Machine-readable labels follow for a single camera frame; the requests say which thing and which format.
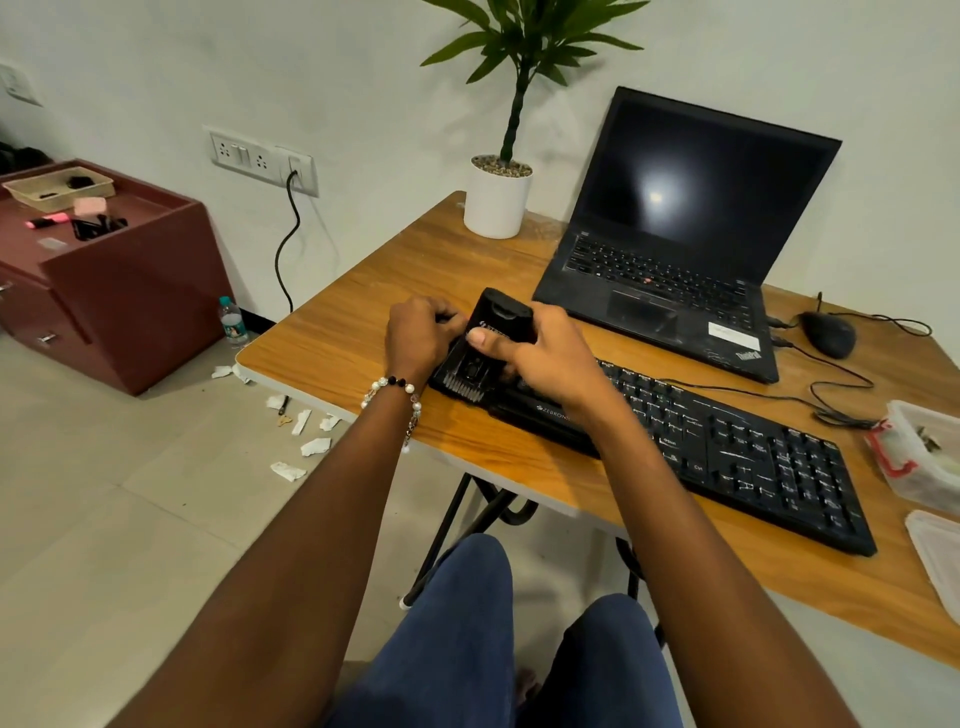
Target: label on laptop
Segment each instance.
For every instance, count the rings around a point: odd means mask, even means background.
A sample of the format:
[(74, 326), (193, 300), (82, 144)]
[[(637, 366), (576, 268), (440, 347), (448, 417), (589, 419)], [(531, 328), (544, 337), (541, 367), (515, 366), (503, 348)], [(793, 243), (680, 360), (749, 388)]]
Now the label on laptop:
[(747, 349), (753, 349), (755, 352), (760, 351), (760, 340), (755, 336), (751, 336), (749, 333), (734, 331), (732, 328), (722, 327), (719, 324), (714, 324), (712, 321), (707, 324), (707, 333), (709, 333), (710, 336), (716, 336), (718, 339), (739, 344), (741, 347), (746, 347)]

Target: laptop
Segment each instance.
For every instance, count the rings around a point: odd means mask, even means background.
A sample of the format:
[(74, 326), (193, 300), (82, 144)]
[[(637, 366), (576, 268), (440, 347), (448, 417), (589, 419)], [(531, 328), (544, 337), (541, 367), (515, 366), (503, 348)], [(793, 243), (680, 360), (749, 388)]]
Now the laptop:
[(618, 88), (534, 300), (778, 381), (760, 285), (840, 144)]

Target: hand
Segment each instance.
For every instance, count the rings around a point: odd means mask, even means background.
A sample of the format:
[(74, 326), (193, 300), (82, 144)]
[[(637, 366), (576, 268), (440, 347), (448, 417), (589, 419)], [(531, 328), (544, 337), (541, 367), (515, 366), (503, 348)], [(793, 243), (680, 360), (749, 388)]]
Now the hand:
[[(440, 317), (448, 321), (438, 324)], [(414, 296), (405, 303), (394, 303), (387, 324), (387, 376), (402, 377), (422, 393), (450, 342), (466, 327), (467, 317), (445, 299)]]
[(591, 410), (608, 406), (611, 394), (623, 403), (583, 334), (559, 306), (531, 303), (536, 344), (518, 344), (486, 328), (473, 328), (467, 340), (479, 352), (506, 361), (527, 384), (559, 402), (566, 416), (583, 425)]

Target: plastic bottle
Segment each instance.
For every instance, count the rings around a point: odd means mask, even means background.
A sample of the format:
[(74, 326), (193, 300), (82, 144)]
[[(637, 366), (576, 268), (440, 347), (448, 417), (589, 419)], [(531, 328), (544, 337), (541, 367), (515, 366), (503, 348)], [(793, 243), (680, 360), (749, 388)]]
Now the plastic bottle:
[(230, 296), (220, 297), (220, 323), (223, 324), (224, 333), (232, 347), (240, 349), (250, 343), (250, 336), (247, 334), (247, 327), (243, 323), (240, 306), (234, 303)]

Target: black baseboard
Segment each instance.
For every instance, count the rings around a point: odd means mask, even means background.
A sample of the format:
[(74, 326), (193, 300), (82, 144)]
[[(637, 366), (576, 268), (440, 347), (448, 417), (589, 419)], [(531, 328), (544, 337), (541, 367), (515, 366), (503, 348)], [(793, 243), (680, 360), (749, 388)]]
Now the black baseboard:
[(247, 331), (252, 331), (253, 333), (266, 333), (271, 328), (276, 326), (276, 321), (271, 321), (270, 319), (263, 318), (263, 316), (258, 316), (252, 311), (248, 311), (246, 308), (241, 308), (240, 313), (243, 314), (243, 323), (247, 326)]

